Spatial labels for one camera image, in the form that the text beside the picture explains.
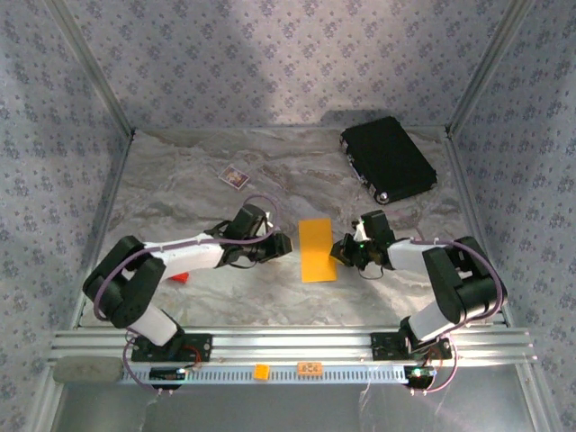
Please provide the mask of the small printed card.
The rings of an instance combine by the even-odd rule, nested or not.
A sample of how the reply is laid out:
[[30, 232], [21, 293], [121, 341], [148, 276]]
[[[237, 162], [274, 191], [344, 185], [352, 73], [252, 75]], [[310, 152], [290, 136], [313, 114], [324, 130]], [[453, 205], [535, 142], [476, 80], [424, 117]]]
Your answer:
[[241, 190], [249, 181], [249, 175], [240, 171], [232, 165], [228, 165], [218, 176], [218, 178], [225, 184]]

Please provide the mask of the black hard case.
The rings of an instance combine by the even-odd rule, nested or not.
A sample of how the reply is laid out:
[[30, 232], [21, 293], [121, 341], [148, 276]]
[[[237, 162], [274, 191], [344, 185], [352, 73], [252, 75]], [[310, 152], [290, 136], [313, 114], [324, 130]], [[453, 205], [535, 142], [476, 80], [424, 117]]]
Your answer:
[[361, 184], [380, 205], [422, 194], [437, 184], [437, 171], [391, 116], [345, 129], [340, 146]]

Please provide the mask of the aluminium side rail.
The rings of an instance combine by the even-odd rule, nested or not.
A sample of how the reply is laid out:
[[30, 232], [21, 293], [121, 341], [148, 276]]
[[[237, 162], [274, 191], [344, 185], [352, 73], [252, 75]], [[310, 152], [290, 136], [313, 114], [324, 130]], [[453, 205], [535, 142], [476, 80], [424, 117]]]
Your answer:
[[463, 220], [469, 234], [476, 238], [487, 258], [495, 265], [495, 258], [489, 251], [486, 242], [486, 236], [482, 231], [481, 218], [478, 215], [478, 207], [473, 199], [472, 189], [469, 180], [464, 171], [464, 165], [457, 154], [457, 147], [453, 143], [451, 135], [448, 130], [443, 130], [443, 143], [445, 145], [445, 152], [454, 176], [455, 188], [459, 195], [459, 200], [462, 208]]
[[134, 134], [135, 130], [131, 129], [126, 139], [122, 142], [121, 148], [112, 158], [112, 167], [106, 178], [103, 192], [96, 208], [92, 228], [87, 237], [80, 261], [80, 267], [75, 279], [75, 287], [78, 291], [75, 307], [67, 326], [68, 329], [75, 330], [79, 327], [79, 322], [82, 318], [83, 309], [86, 303], [86, 297], [82, 291], [83, 283], [97, 265], [98, 257], [103, 247], [104, 239], [112, 217], [113, 206], [122, 180], [123, 171], [130, 153], [131, 144], [134, 140]]

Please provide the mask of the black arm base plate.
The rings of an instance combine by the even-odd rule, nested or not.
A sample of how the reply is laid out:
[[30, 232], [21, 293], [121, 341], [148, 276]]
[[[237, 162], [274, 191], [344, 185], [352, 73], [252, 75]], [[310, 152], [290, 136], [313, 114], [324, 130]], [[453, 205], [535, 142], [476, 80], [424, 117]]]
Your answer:
[[448, 338], [432, 339], [428, 342], [412, 342], [400, 332], [375, 332], [370, 334], [374, 361], [417, 361], [450, 360], [453, 358]]
[[207, 333], [176, 334], [163, 346], [138, 336], [130, 355], [138, 363], [187, 363], [209, 362], [212, 353], [212, 335]]

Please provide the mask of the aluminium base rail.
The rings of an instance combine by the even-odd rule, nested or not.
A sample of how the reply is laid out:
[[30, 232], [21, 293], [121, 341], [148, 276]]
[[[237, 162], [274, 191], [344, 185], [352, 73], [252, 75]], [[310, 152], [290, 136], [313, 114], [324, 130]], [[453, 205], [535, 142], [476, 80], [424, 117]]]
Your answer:
[[[228, 327], [189, 328], [209, 333], [210, 362], [220, 365], [269, 363], [288, 365], [300, 361], [344, 365], [372, 361], [373, 333], [391, 328], [370, 327]], [[472, 326], [452, 334], [460, 365], [485, 366], [534, 363], [538, 356], [525, 328], [503, 325]], [[70, 356], [122, 355], [126, 339], [120, 330], [81, 328], [59, 331], [53, 338], [48, 361]]]

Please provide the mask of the aluminium frame post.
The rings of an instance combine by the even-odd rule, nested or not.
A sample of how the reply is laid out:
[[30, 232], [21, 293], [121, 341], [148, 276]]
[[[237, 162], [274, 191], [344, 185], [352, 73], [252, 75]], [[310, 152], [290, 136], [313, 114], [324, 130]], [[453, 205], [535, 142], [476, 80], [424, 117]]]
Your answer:
[[90, 50], [80, 27], [65, 0], [42, 0], [48, 8], [53, 20], [59, 27], [64, 39], [72, 49], [77, 61], [86, 73], [94, 90], [102, 100], [107, 112], [113, 121], [127, 137], [132, 136], [131, 127], [122, 107], [110, 87], [102, 68], [99, 66], [94, 54]]
[[469, 85], [445, 127], [449, 139], [456, 137], [463, 129], [535, 2], [536, 0], [509, 0], [490, 38], [490, 43], [472, 74]]

